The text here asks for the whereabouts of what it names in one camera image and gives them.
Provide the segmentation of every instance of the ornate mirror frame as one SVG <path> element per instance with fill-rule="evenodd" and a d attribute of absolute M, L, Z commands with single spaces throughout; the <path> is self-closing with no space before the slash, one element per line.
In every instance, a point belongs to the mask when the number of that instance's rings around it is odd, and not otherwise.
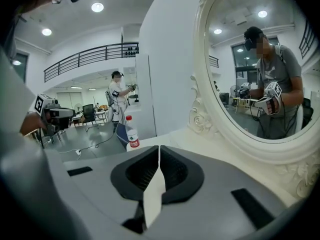
<path fill-rule="evenodd" d="M 251 158 L 273 165 L 303 163 L 309 167 L 320 165 L 320 119 L 314 119 L 299 133 L 283 140 L 266 140 L 249 134 L 237 127 L 222 105 L 219 93 L 212 88 L 214 78 L 211 73 L 208 57 L 206 25 L 212 5 L 217 0 L 200 0 L 194 26 L 194 75 L 196 82 L 193 88 L 196 99 L 189 116 L 189 126 L 208 140 L 223 136 L 227 142 Z"/>

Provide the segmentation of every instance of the white vanity counter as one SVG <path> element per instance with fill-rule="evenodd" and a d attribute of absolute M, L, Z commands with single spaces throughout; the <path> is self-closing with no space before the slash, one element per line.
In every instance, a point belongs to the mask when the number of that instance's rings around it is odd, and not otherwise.
<path fill-rule="evenodd" d="M 286 206 L 289 207 L 298 201 L 297 198 L 294 198 L 279 185 L 281 177 L 273 165 L 256 161 L 245 154 L 238 153 L 237 149 L 227 143 L 219 134 L 217 134 L 214 140 L 208 141 L 186 127 L 159 137 L 141 140 L 140 146 L 137 149 L 154 145 L 179 148 L 227 162 L 266 186 Z M 126 150 L 132 151 L 133 148 L 128 144 Z"/>

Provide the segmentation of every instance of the ceiling light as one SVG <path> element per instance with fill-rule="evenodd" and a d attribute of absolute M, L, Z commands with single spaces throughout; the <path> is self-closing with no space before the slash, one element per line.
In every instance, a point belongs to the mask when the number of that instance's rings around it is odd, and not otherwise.
<path fill-rule="evenodd" d="M 100 2 L 96 2 L 91 6 L 92 11 L 99 13 L 104 9 L 104 5 Z"/>
<path fill-rule="evenodd" d="M 52 34 L 52 31 L 49 28 L 45 28 L 44 30 L 42 30 L 42 34 L 44 36 L 50 36 Z"/>
<path fill-rule="evenodd" d="M 213 31 L 213 33 L 215 33 L 215 34 L 221 34 L 221 32 L 222 32 L 222 30 L 221 29 L 219 29 L 219 28 L 217 28 L 215 31 Z"/>
<path fill-rule="evenodd" d="M 14 60 L 14 61 L 12 62 L 12 64 L 13 64 L 13 65 L 16 65 L 16 66 L 19 66 L 19 65 L 21 65 L 21 62 L 20 62 L 19 60 Z"/>
<path fill-rule="evenodd" d="M 265 10 L 259 11 L 258 16 L 260 18 L 264 18 L 268 15 L 268 13 Z"/>

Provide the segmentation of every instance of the handheld controller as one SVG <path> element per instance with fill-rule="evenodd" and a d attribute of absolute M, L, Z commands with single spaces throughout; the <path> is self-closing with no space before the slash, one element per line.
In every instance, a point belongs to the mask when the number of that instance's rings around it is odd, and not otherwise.
<path fill-rule="evenodd" d="M 58 131 L 68 128 L 72 118 L 76 116 L 72 109 L 62 108 L 57 99 L 46 94 L 38 94 L 34 110 L 41 116 L 48 136 L 53 136 Z"/>
<path fill-rule="evenodd" d="M 246 96 L 248 96 L 250 89 L 251 89 L 251 83 L 249 83 L 249 82 L 243 83 L 241 85 L 240 89 L 237 91 L 238 96 L 240 97 L 240 99 L 243 99 Z"/>
<path fill-rule="evenodd" d="M 262 108 L 267 115 L 277 114 L 280 111 L 281 105 L 282 105 L 281 96 L 280 96 L 281 92 L 282 92 L 282 90 L 277 82 L 269 83 L 269 85 L 264 89 L 264 96 L 261 99 L 259 99 L 258 101 L 256 101 L 254 103 L 254 106 L 257 108 L 258 107 Z M 277 102 L 279 104 L 278 111 L 276 111 L 276 109 L 275 109 L 274 98 L 277 100 Z M 270 105 L 272 108 L 271 113 L 269 113 L 267 102 L 270 102 Z"/>

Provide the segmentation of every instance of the white shirt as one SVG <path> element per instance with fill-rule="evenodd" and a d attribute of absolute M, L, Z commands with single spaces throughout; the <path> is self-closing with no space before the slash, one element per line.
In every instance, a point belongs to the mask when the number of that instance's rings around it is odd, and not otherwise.
<path fill-rule="evenodd" d="M 122 90 L 122 88 L 120 87 L 120 83 L 119 83 L 119 82 L 116 83 L 115 81 L 112 80 L 111 83 L 110 83 L 110 85 L 109 85 L 109 92 L 110 92 L 110 94 L 111 94 L 111 97 L 112 97 L 113 101 L 114 101 L 115 103 L 117 103 L 117 102 L 119 102 L 119 103 L 124 103 L 124 102 L 126 101 L 126 98 L 125 98 L 124 96 L 123 96 L 123 97 L 120 97 L 120 96 L 115 97 L 115 96 L 113 96 L 112 93 L 113 93 L 114 91 L 120 93 L 120 92 L 122 92 L 123 90 Z"/>

